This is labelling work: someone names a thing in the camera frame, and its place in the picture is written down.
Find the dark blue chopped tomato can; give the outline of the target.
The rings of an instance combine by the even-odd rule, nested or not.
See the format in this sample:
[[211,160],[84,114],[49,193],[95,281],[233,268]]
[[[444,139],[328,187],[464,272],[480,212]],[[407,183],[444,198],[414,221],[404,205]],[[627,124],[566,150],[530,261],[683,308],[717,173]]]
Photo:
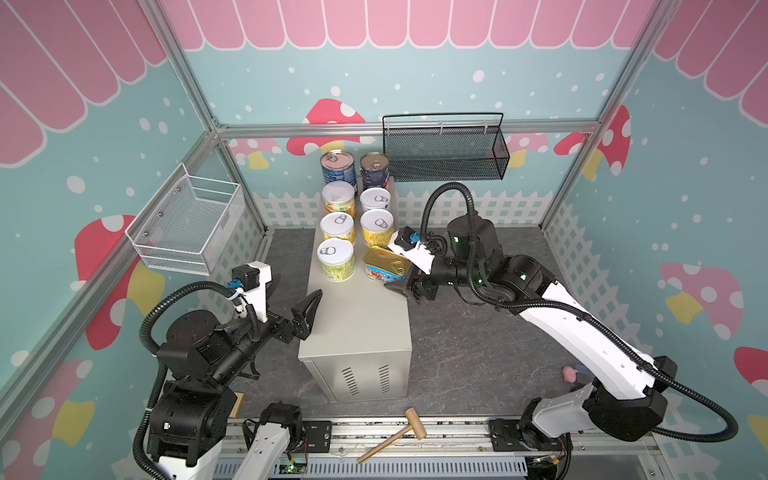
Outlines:
[[365,154],[360,160],[363,188],[388,188],[389,158],[380,152]]

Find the gold can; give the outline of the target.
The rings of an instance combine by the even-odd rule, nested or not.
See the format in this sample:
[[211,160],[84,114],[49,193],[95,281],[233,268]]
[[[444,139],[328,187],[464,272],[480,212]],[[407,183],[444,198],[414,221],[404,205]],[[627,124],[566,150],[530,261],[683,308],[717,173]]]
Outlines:
[[371,280],[392,283],[403,280],[412,269],[412,262],[388,249],[372,247],[363,256],[364,271]]

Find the peach fruit can plastic lid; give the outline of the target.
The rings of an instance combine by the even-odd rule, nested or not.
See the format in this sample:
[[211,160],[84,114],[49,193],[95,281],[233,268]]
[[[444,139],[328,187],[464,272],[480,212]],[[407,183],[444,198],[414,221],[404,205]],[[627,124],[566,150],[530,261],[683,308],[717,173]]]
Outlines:
[[350,183],[345,181],[327,183],[321,195],[328,214],[342,212],[352,217],[356,216],[355,188]]

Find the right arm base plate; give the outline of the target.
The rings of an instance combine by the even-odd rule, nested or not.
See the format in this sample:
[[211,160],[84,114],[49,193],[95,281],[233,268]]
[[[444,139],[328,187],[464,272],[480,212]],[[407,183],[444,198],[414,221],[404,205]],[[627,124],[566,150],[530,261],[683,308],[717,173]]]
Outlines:
[[529,421],[496,418],[488,427],[494,452],[561,452],[569,447],[568,436],[548,437]]

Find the fruit can white lid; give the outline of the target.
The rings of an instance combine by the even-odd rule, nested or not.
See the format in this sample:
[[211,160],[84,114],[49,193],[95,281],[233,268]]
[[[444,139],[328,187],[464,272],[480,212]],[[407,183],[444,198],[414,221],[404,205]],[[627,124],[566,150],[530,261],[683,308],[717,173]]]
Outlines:
[[364,212],[370,210],[389,210],[392,202],[390,192],[382,187],[371,187],[360,194],[360,204]]
[[320,230],[325,240],[336,238],[355,243],[354,217],[346,212],[327,213],[320,220]]
[[394,233],[394,217],[386,209],[371,209],[363,213],[360,224],[369,248],[386,248]]
[[343,282],[355,273],[354,246],[348,240],[329,238],[320,243],[316,252],[325,277]]

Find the blue soup can pink lid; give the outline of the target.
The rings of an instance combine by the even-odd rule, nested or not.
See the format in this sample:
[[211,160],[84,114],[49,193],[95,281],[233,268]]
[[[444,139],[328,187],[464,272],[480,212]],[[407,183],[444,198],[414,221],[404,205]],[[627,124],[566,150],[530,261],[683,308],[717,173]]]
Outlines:
[[320,165],[325,184],[343,181],[358,190],[354,156],[340,149],[330,150],[320,158]]

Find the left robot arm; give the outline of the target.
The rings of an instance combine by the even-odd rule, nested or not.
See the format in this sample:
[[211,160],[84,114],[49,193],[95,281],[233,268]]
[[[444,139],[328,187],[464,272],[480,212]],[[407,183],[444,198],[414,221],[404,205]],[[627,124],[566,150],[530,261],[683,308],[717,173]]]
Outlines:
[[[194,310],[178,317],[158,344],[152,332],[161,316],[201,290],[232,302],[236,322],[223,324],[208,310]],[[264,320],[238,280],[193,282],[162,299],[139,330],[158,371],[132,444],[136,464],[152,479],[190,478],[213,466],[237,400],[231,383],[238,377],[258,379],[254,360],[269,341],[307,339],[322,296],[321,290],[308,294],[293,306],[291,318],[266,311]]]

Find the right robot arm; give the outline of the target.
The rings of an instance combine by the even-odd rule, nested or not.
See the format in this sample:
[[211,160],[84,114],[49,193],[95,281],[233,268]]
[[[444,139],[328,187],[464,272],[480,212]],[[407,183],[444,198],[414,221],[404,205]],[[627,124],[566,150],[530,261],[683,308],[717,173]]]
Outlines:
[[[388,289],[415,300],[433,300],[442,286],[467,288],[474,297],[471,305],[522,318],[591,372],[592,380],[577,390],[528,403],[512,427],[525,448],[536,451],[557,443],[570,451],[570,435],[585,430],[599,430],[625,442],[648,433],[695,443],[720,443],[737,435],[735,417],[678,382],[671,359],[649,356],[623,340],[534,258],[505,254],[494,224],[480,217],[466,185],[439,186],[426,201],[419,228],[399,229],[387,247],[412,264],[410,273],[388,284]],[[668,389],[715,413],[724,428],[689,433],[662,427]]]

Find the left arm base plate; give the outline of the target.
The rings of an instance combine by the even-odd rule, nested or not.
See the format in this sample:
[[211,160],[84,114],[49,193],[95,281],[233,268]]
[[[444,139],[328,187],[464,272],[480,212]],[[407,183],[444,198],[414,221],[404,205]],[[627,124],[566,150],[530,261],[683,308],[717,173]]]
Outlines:
[[284,453],[328,453],[332,433],[330,421],[292,421],[289,423],[269,422],[262,424],[254,419],[246,419],[242,424],[246,446],[251,449],[255,444],[264,449],[282,444]]

